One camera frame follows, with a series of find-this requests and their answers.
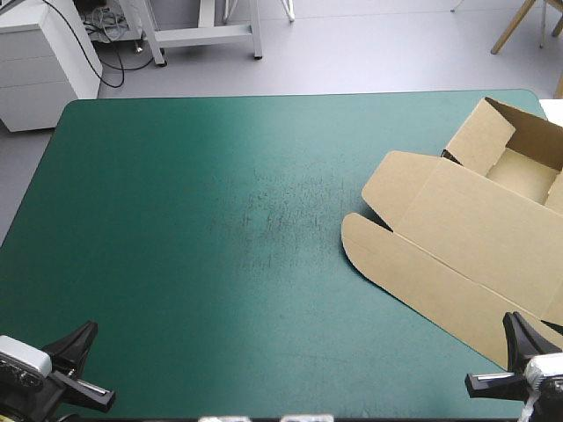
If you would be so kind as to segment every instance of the table surface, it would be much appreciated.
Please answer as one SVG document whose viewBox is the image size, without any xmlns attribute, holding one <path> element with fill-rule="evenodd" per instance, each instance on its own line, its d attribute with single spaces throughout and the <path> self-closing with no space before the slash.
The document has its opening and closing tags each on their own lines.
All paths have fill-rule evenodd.
<svg viewBox="0 0 563 422">
<path fill-rule="evenodd" d="M 97 321 L 84 378 L 114 417 L 517 416 L 340 243 L 385 153 L 439 154 L 485 95 L 542 114 L 528 91 L 74 102 L 0 250 L 0 332 Z"/>
</svg>

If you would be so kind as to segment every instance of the open cardboard box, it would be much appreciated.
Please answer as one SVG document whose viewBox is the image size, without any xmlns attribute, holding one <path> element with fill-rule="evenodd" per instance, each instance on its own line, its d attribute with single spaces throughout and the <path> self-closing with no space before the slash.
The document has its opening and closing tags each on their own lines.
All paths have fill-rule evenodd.
<svg viewBox="0 0 563 422">
<path fill-rule="evenodd" d="M 482 99 L 442 157 L 392 151 L 362 197 L 391 227 L 342 223 L 354 266 L 506 367 L 502 317 L 563 337 L 563 127 Z"/>
</svg>

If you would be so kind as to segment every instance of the grey floor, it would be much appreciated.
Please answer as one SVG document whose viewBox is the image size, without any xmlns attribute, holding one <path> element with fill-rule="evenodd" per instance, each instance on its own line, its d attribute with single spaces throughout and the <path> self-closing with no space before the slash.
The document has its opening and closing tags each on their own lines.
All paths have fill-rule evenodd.
<svg viewBox="0 0 563 422">
<path fill-rule="evenodd" d="M 170 49 L 168 66 L 127 73 L 101 98 L 284 95 L 526 88 L 550 98 L 563 70 L 563 41 L 538 48 L 540 6 L 499 55 L 491 46 L 523 0 L 295 0 L 290 24 L 278 0 L 260 0 L 264 59 L 247 44 Z M 194 24 L 194 0 L 153 0 L 161 28 Z M 245 20 L 241 0 L 233 19 Z M 549 8 L 548 31 L 559 14 Z M 123 46 L 128 66 L 145 62 Z M 111 61 L 111 51 L 101 55 Z M 106 71 L 113 82 L 118 72 Z M 0 241 L 51 131 L 10 134 L 0 125 Z"/>
</svg>

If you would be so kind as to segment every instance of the white cabinet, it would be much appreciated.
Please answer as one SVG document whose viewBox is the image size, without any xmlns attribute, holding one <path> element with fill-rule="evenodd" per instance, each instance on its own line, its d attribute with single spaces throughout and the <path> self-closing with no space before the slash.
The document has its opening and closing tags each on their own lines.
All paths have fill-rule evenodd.
<svg viewBox="0 0 563 422">
<path fill-rule="evenodd" d="M 51 3 L 70 22 L 101 75 L 72 0 Z M 98 88 L 74 35 L 41 0 L 27 0 L 0 15 L 0 119 L 10 131 L 55 127 L 70 101 L 96 98 Z"/>
</svg>

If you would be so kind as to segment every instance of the white object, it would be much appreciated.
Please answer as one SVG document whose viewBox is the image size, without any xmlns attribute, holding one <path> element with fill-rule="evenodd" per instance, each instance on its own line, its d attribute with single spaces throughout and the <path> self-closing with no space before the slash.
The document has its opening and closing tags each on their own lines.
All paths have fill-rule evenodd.
<svg viewBox="0 0 563 422">
<path fill-rule="evenodd" d="M 70 22 L 101 75 L 72 0 L 51 3 Z M 0 15 L 0 119 L 10 131 L 55 127 L 70 101 L 96 98 L 98 88 L 72 32 L 41 0 L 27 0 Z"/>
<path fill-rule="evenodd" d="M 524 370 L 526 381 L 534 391 L 539 391 L 546 378 L 557 375 L 563 375 L 563 353 L 534 356 Z"/>
<path fill-rule="evenodd" d="M 529 422 L 534 412 L 534 403 L 540 397 L 542 382 L 553 376 L 563 375 L 563 353 L 540 354 L 534 356 L 524 369 L 524 376 L 530 385 L 530 396 L 522 409 L 518 422 Z"/>
<path fill-rule="evenodd" d="M 283 9 L 285 10 L 285 14 L 288 15 L 289 22 L 293 22 L 294 20 L 296 20 L 296 14 L 293 10 L 293 0 L 280 0 L 280 1 L 281 1 L 281 5 L 283 6 Z M 237 7 L 237 4 L 238 4 L 238 0 L 232 0 L 232 4 L 230 3 L 230 0 L 225 0 L 225 10 L 223 14 L 223 22 L 225 24 L 229 21 L 232 12 L 235 11 L 235 8 Z"/>
<path fill-rule="evenodd" d="M 215 2 L 216 0 L 201 0 L 197 28 L 159 31 L 149 0 L 136 0 L 135 5 L 156 64 L 166 64 L 161 48 L 224 44 L 243 40 L 252 40 L 254 57 L 262 57 L 257 0 L 249 0 L 250 25 L 215 26 Z"/>
<path fill-rule="evenodd" d="M 545 116 L 551 123 L 563 126 L 563 99 L 540 99 Z"/>
<path fill-rule="evenodd" d="M 280 422 L 334 422 L 334 416 L 323 415 L 286 415 Z"/>
<path fill-rule="evenodd" d="M 53 370 L 48 354 L 8 336 L 0 336 L 0 357 L 2 356 L 22 362 L 44 377 Z"/>
<path fill-rule="evenodd" d="M 247 416 L 204 416 L 198 422 L 252 422 Z"/>
<path fill-rule="evenodd" d="M 128 25 L 128 31 L 121 35 L 120 40 L 141 40 L 143 38 L 143 25 L 141 16 L 135 6 L 134 0 L 118 0 Z"/>
</svg>

